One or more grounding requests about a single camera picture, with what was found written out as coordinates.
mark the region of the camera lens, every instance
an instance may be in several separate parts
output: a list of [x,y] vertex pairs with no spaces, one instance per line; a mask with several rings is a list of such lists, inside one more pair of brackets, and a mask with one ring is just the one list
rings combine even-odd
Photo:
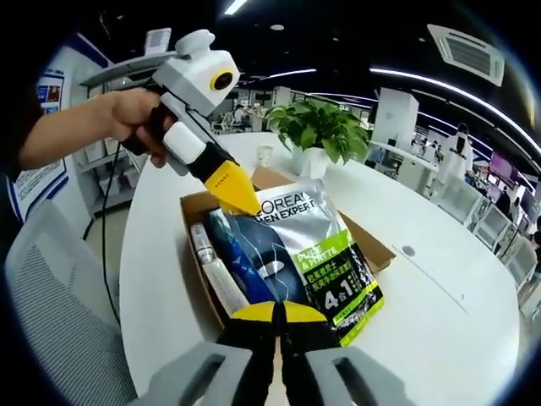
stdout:
[[224,72],[214,79],[212,87],[215,91],[223,91],[231,84],[231,82],[233,82],[233,74],[231,72]]

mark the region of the green leaves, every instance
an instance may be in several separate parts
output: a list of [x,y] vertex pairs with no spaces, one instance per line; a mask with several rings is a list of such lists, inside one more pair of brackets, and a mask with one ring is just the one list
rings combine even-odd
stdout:
[[364,156],[368,149],[370,134],[359,126],[359,120],[326,101],[308,99],[291,106],[277,106],[266,118],[288,150],[287,140],[290,140],[303,150],[324,148],[334,163],[340,158],[345,163],[356,156]]

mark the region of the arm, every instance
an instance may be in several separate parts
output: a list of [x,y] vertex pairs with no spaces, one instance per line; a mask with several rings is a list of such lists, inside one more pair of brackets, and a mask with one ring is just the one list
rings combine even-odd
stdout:
[[126,140],[135,132],[149,147],[152,162],[165,163],[163,145],[141,126],[160,97],[142,89],[111,92],[41,117],[19,151],[22,169],[42,167],[106,137]]

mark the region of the black cable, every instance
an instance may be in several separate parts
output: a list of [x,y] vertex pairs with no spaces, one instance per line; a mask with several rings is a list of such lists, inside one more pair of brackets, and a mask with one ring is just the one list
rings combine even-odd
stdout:
[[109,197],[109,191],[112,186],[112,178],[115,176],[115,170],[117,169],[118,153],[120,152],[120,142],[117,146],[117,151],[115,152],[115,157],[112,160],[112,171],[111,177],[109,178],[109,183],[107,184],[107,190],[103,196],[103,207],[101,208],[102,223],[101,223],[101,262],[103,265],[103,282],[105,283],[105,288],[107,290],[107,297],[109,298],[109,304],[111,305],[112,313],[117,319],[118,325],[120,325],[120,317],[118,317],[117,309],[115,308],[114,303],[112,302],[111,289],[109,288],[109,282],[107,281],[107,265],[106,265],[106,252],[105,252],[105,210],[107,208],[107,198]]

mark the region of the white flower pot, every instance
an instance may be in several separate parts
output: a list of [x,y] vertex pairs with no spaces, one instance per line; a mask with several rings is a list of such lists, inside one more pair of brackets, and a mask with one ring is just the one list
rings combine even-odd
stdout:
[[293,152],[293,173],[311,179],[323,178],[331,159],[323,148],[308,148],[302,150],[294,145]]

